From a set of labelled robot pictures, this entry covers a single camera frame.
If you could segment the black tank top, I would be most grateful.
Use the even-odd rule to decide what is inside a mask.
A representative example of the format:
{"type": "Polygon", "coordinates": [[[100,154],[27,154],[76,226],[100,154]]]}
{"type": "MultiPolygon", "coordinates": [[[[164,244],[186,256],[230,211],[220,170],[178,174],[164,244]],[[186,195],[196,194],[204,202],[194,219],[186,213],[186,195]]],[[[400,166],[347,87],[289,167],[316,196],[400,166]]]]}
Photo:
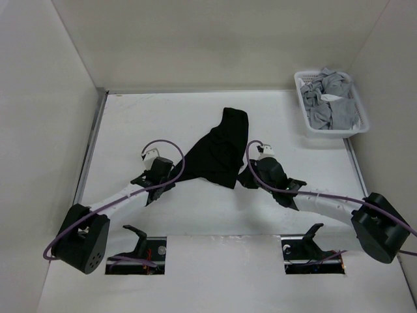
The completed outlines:
{"type": "Polygon", "coordinates": [[[248,114],[224,108],[220,124],[203,136],[171,171],[179,181],[204,178],[211,183],[233,189],[248,142],[248,114]]]}

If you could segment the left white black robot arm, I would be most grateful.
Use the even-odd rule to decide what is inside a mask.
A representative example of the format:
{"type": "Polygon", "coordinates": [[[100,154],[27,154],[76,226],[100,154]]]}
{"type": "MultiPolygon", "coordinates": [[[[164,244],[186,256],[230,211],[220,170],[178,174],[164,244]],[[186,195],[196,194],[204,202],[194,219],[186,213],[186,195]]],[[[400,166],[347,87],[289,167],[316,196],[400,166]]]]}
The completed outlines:
{"type": "Polygon", "coordinates": [[[109,269],[124,262],[156,268],[145,255],[146,233],[129,225],[128,217],[175,186],[169,180],[172,168],[171,160],[158,156],[120,192],[90,206],[74,204],[51,244],[51,258],[86,275],[104,260],[109,269]]]}

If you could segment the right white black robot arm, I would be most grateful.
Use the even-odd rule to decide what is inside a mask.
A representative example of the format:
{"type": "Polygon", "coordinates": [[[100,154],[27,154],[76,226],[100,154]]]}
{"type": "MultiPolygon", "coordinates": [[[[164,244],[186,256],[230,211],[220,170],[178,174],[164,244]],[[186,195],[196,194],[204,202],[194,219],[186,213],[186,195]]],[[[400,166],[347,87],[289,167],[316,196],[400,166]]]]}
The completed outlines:
{"type": "Polygon", "coordinates": [[[324,197],[307,182],[288,177],[272,157],[250,160],[237,180],[245,188],[263,189],[282,207],[316,213],[348,226],[347,230],[326,233],[320,222],[302,238],[286,239],[283,255],[287,261],[321,261],[333,259],[343,250],[358,250],[389,264],[410,235],[404,228],[405,220],[384,196],[373,192],[358,203],[343,197],[324,197]]]}

